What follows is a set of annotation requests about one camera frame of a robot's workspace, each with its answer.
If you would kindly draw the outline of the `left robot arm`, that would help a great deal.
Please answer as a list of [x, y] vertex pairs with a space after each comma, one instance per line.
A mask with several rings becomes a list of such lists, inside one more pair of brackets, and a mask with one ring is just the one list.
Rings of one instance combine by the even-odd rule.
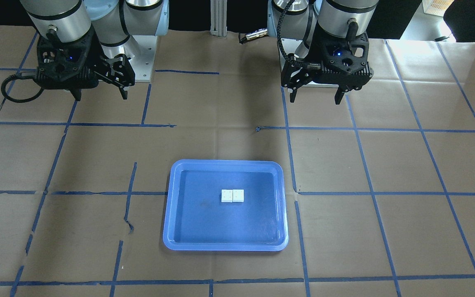
[[377, 0], [270, 0], [268, 35], [281, 55], [281, 86], [292, 103], [309, 83], [337, 87], [335, 103], [369, 83], [367, 27]]

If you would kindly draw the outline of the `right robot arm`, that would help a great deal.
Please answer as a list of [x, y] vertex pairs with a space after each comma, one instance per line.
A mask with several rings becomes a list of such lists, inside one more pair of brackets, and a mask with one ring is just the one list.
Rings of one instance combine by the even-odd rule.
[[167, 0], [22, 0], [39, 35], [34, 71], [9, 76], [5, 98], [28, 103], [45, 90], [82, 90], [100, 82], [122, 99], [136, 82], [149, 82], [159, 36], [169, 28]]

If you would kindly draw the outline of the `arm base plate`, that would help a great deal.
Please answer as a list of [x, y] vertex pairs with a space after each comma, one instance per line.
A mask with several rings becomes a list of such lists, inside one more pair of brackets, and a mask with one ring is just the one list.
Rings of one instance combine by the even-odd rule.
[[130, 60], [137, 83], [151, 83], [159, 36], [134, 35], [139, 54]]

